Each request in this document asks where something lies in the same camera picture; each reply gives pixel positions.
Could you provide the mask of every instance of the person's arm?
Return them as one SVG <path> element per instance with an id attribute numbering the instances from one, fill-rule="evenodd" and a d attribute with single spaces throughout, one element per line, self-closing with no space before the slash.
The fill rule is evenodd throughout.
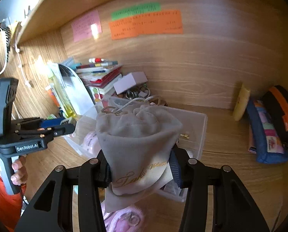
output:
<path id="1" fill-rule="evenodd" d="M 25 158 L 20 157 L 16 160 L 12 167 L 18 170 L 11 180 L 15 185 L 22 185 L 21 190 L 24 195 L 26 190 L 26 181 L 28 178 L 26 168 L 24 166 Z M 10 229 L 14 229 L 21 216 L 22 196 L 21 193 L 8 195 L 5 191 L 3 181 L 0 177 L 0 221 Z"/>

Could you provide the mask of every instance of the pink sticky note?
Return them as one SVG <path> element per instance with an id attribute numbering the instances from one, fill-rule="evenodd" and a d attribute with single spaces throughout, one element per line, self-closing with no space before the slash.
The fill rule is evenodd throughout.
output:
<path id="1" fill-rule="evenodd" d="M 97 10 L 89 11 L 72 23 L 74 41 L 81 41 L 102 33 L 99 13 Z"/>

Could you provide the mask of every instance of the human hand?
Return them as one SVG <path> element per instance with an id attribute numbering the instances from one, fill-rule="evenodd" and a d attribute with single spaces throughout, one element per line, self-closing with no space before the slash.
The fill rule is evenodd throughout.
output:
<path id="1" fill-rule="evenodd" d="M 13 170 L 17 170 L 15 174 L 11 176 L 11 181 L 14 185 L 25 184 L 28 179 L 27 170 L 25 167 L 26 158 L 24 156 L 20 156 L 16 161 L 12 163 Z"/>

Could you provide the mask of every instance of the black and orange pencil case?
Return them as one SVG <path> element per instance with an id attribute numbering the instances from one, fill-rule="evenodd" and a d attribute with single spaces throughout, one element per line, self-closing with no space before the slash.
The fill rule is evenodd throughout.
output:
<path id="1" fill-rule="evenodd" d="M 275 85 L 264 94 L 261 101 L 271 115 L 275 130 L 288 149 L 288 92 L 281 85 Z"/>

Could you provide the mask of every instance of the sticky note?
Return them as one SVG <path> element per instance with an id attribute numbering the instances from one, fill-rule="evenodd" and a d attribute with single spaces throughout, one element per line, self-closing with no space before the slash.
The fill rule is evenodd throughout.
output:
<path id="1" fill-rule="evenodd" d="M 89 11 L 71 23 L 74 42 L 78 42 L 96 34 L 102 33 L 99 13 L 97 10 Z"/>
<path id="2" fill-rule="evenodd" d="M 113 12 L 112 15 L 112 21 L 129 17 L 129 16 L 134 16 L 138 14 L 143 14 L 147 12 L 153 12 L 153 11 L 160 11 L 161 6 L 160 3 L 157 2 L 151 2 L 151 3 L 144 3 L 128 8 L 124 8 L 118 11 Z"/>
<path id="3" fill-rule="evenodd" d="M 179 10 L 149 12 L 109 23 L 112 39 L 146 34 L 182 34 L 183 23 Z"/>

